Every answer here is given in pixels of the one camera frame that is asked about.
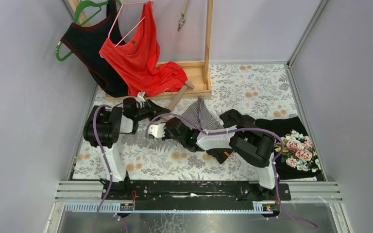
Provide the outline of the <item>wooden clip hanger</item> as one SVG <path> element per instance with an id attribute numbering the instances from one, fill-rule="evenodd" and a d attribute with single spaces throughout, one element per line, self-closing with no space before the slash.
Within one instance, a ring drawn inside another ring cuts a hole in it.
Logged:
<path id="1" fill-rule="evenodd" d="M 190 81 L 185 81 L 184 85 L 182 88 L 178 91 L 178 93 L 174 96 L 173 100 L 170 102 L 170 104 L 166 107 L 167 109 L 170 110 L 170 113 L 173 111 L 174 107 L 177 105 L 183 94 L 188 90 L 188 89 L 194 89 L 195 85 L 192 84 Z"/>

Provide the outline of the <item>grey striped underwear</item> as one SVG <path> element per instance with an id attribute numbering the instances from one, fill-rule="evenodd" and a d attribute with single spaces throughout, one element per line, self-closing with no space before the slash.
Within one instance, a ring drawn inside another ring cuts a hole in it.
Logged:
<path id="1" fill-rule="evenodd" d="M 202 97 L 198 97 L 194 103 L 188 106 L 181 116 L 181 121 L 190 129 L 218 130 L 223 128 L 215 116 L 207 109 Z"/>

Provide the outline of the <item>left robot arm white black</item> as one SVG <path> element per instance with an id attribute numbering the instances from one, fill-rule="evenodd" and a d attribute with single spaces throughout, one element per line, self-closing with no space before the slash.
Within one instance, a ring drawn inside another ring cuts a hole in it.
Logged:
<path id="1" fill-rule="evenodd" d="M 121 182 L 127 174 L 120 155 L 120 136 L 135 134 L 142 120 L 153 120 L 160 114 L 170 112 L 170 109 L 151 100 L 139 102 L 135 98 L 125 98 L 122 104 L 114 107 L 96 105 L 92 108 L 83 129 L 83 137 L 92 147 L 100 147 L 108 181 Z"/>

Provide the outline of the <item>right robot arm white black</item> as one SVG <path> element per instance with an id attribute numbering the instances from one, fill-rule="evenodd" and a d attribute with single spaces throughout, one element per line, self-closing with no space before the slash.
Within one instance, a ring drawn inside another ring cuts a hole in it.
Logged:
<path id="1" fill-rule="evenodd" d="M 251 123 L 240 124 L 217 130 L 191 129 L 174 117 L 161 123 L 162 139 L 173 139 L 191 152 L 212 149 L 232 149 L 247 163 L 254 166 L 259 185 L 274 189 L 276 181 L 272 167 L 274 137 Z"/>

